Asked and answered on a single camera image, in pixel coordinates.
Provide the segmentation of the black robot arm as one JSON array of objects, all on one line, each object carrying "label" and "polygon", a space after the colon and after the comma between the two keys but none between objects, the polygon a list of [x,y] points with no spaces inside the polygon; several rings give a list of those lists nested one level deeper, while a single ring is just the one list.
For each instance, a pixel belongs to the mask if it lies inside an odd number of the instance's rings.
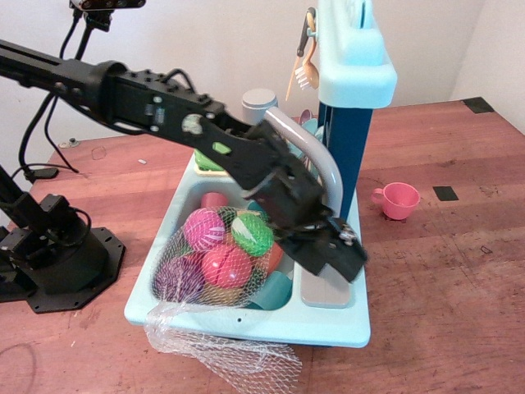
[{"label": "black robot arm", "polygon": [[352,282],[367,261],[353,229],[322,202],[324,191],[267,121],[234,119],[222,103],[151,71],[109,61],[88,63],[2,42],[1,74],[45,89],[98,123],[123,124],[195,148],[221,166],[264,209],[279,246],[303,268],[333,267]]}]

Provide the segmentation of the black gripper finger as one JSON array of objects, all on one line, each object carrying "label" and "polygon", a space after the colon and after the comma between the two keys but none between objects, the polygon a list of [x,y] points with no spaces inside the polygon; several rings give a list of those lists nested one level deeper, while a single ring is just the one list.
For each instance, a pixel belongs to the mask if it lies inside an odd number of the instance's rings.
[{"label": "black gripper finger", "polygon": [[278,245],[302,268],[319,276],[328,260],[330,241],[313,236],[287,236]]},{"label": "black gripper finger", "polygon": [[367,251],[357,232],[345,220],[328,219],[325,230],[328,263],[352,283],[368,261]]}]

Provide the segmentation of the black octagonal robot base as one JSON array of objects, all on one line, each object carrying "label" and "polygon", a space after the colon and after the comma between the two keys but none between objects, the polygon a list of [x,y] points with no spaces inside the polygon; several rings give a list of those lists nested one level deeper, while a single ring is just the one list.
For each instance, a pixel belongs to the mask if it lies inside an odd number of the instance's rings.
[{"label": "black octagonal robot base", "polygon": [[36,314],[81,309],[113,284],[126,251],[106,227],[61,195],[23,193],[1,208],[1,301],[23,300]]}]

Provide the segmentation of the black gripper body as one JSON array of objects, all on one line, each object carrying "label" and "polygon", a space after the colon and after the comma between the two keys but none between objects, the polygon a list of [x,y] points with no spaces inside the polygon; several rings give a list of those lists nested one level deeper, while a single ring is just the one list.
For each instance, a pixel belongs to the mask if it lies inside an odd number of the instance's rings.
[{"label": "black gripper body", "polygon": [[282,231],[325,226],[333,210],[322,202],[324,190],[268,122],[249,128],[248,158],[242,162],[241,187]]}]

